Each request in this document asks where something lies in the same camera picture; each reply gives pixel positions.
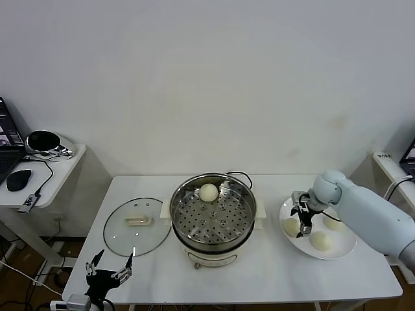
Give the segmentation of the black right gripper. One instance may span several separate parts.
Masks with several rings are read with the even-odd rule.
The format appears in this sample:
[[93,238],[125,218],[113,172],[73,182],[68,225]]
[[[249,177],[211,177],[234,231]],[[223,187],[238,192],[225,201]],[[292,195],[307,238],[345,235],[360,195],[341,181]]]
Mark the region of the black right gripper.
[[296,238],[309,236],[313,228],[313,216],[322,213],[322,211],[315,211],[308,207],[307,199],[310,198],[309,194],[301,194],[298,198],[298,204],[294,204],[291,209],[290,215],[293,216],[294,214],[298,214],[300,219],[300,228]]

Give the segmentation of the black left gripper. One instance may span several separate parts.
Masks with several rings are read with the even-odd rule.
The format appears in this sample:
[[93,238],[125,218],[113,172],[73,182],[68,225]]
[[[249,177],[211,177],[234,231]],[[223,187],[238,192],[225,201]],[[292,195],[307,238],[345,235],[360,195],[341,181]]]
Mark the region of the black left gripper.
[[132,252],[124,265],[124,268],[119,271],[96,270],[103,254],[104,249],[96,254],[92,260],[85,265],[87,275],[86,282],[89,286],[86,295],[89,296],[91,300],[103,300],[110,290],[118,288],[119,283],[124,283],[132,276],[134,248],[132,248]]

